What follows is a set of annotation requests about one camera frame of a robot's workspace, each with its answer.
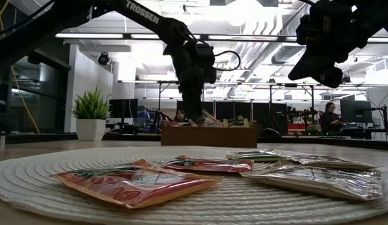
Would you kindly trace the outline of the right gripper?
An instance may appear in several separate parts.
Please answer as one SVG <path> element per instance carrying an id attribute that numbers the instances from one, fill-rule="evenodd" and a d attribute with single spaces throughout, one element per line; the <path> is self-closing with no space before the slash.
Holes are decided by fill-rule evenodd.
<path id="1" fill-rule="evenodd" d="M 314 36 L 309 38 L 309 59 L 301 59 L 288 78 L 312 78 L 329 88 L 342 83 L 343 72 L 334 63 L 348 59 L 357 46 L 366 45 L 361 21 L 372 0 L 318 0 L 309 11 Z"/>

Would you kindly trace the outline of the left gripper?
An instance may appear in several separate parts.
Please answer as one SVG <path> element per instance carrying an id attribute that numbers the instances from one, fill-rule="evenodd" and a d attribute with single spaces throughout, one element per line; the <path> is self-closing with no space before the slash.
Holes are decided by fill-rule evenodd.
<path id="1" fill-rule="evenodd" d="M 204 83 L 213 84 L 216 81 L 217 70 L 213 66 L 202 66 L 197 63 L 197 52 L 194 46 L 180 46 L 172 48 L 172 61 L 176 76 L 180 83 L 184 111 L 187 118 L 197 118 L 202 115 L 200 92 L 193 95 L 188 90 L 201 89 Z"/>

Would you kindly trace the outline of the green lemon tea sachet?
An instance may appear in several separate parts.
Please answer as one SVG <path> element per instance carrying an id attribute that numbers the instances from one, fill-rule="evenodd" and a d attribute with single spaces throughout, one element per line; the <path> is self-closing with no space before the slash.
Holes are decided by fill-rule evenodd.
<path id="1" fill-rule="evenodd" d="M 254 162 L 267 162 L 267 161 L 278 161 L 282 159 L 281 156 L 270 154 L 261 151 L 252 152 L 228 152 L 227 158 L 235 161 L 254 161 Z"/>
<path id="2" fill-rule="evenodd" d="M 250 128 L 252 125 L 247 118 L 238 116 L 231 119 L 224 119 L 223 126 L 226 128 Z"/>

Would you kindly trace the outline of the seated person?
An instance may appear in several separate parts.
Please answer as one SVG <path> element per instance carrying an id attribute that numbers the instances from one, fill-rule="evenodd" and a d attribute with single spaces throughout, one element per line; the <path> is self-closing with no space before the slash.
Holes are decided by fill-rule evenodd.
<path id="1" fill-rule="evenodd" d="M 176 110 L 173 122 L 174 123 L 185 123 L 186 122 L 186 114 L 185 114 L 184 110 L 182 110 L 182 109 Z"/>
<path id="2" fill-rule="evenodd" d="M 334 113 L 334 110 L 334 103 L 328 102 L 325 105 L 325 111 L 320 117 L 320 127 L 324 134 L 338 132 L 342 127 L 342 121 L 340 120 L 339 116 Z"/>

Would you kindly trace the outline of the wooden three-compartment box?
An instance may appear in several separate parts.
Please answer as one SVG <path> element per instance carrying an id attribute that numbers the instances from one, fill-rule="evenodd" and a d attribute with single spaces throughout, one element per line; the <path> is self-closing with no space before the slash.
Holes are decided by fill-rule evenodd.
<path id="1" fill-rule="evenodd" d="M 257 147 L 257 123 L 250 127 L 164 127 L 162 146 Z"/>

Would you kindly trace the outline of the large black monitor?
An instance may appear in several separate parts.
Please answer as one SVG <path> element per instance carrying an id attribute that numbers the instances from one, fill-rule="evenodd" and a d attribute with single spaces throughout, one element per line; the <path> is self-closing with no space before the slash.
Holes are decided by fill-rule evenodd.
<path id="1" fill-rule="evenodd" d="M 340 111 L 343 122 L 373 123 L 372 108 L 368 101 L 341 100 Z"/>

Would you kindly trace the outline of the small black monitor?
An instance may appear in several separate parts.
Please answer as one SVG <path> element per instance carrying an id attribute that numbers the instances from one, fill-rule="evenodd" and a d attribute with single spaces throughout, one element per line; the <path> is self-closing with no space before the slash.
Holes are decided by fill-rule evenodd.
<path id="1" fill-rule="evenodd" d="M 137 99 L 111 99 L 110 117 L 111 118 L 136 118 L 137 117 Z"/>

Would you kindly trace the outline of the black chair back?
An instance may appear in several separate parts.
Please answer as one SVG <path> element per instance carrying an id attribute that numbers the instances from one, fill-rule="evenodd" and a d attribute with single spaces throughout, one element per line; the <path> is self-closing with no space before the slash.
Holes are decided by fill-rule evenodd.
<path id="1" fill-rule="evenodd" d="M 274 130 L 272 128 L 265 128 L 261 132 L 260 136 L 263 138 L 270 138 L 270 137 L 280 137 L 281 134 L 277 130 Z"/>

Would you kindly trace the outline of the silver packet far right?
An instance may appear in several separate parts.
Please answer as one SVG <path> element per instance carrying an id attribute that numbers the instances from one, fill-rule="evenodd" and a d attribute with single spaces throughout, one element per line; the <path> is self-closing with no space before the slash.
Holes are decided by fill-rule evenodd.
<path id="1" fill-rule="evenodd" d="M 366 170 L 375 169 L 377 166 L 358 161 L 350 161 L 348 159 L 341 159 L 331 156 L 322 155 L 291 155 L 291 156 L 275 156 L 275 159 L 286 160 L 292 163 L 302 164 L 304 166 L 313 166 L 320 168 L 332 169 L 353 169 Z"/>

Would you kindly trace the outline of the green plant in white pot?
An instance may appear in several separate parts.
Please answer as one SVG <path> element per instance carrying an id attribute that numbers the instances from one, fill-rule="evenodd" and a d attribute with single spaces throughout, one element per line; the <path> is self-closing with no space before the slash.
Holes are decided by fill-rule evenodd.
<path id="1" fill-rule="evenodd" d="M 97 88 L 76 97 L 71 113 L 76 118 L 76 133 L 80 141 L 102 140 L 110 106 Z"/>

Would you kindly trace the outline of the large silver foil packet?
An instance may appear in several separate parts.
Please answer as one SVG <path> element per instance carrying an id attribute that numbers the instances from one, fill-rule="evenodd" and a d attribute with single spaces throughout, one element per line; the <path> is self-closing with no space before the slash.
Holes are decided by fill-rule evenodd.
<path id="1" fill-rule="evenodd" d="M 330 198 L 372 201 L 384 197 L 380 172 L 373 169 L 322 168 L 280 160 L 255 163 L 240 175 L 270 186 Z"/>

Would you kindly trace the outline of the white round woven placemat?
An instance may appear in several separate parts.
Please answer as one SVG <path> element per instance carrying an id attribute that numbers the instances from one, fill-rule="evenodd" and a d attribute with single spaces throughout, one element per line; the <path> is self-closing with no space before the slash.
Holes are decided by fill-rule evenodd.
<path id="1" fill-rule="evenodd" d="M 104 225 L 321 225 L 388 213 L 388 165 L 379 163 L 384 197 L 369 202 L 335 200 L 284 191 L 241 176 L 215 187 L 142 209 L 127 209 L 64 186 L 54 174 L 180 155 L 224 158 L 215 147 L 114 147 L 79 149 L 0 161 L 0 199 L 32 213 Z"/>

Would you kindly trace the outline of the black aluminium table frame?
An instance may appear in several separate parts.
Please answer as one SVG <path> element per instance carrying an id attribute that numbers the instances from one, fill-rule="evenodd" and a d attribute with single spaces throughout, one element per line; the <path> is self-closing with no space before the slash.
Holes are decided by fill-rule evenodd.
<path id="1" fill-rule="evenodd" d="M 24 143 L 43 143 L 52 141 L 71 141 L 77 140 L 76 134 L 10 134 L 5 137 L 6 144 L 24 144 Z M 212 146 L 227 148 L 254 148 L 258 144 L 324 144 L 329 146 L 345 146 L 352 148 L 378 149 L 388 151 L 388 141 L 372 141 L 361 139 L 334 139 L 322 137 L 258 137 L 249 139 L 248 143 L 240 141 L 164 141 L 158 135 L 105 135 L 104 141 L 154 141 L 160 142 L 163 146 Z"/>

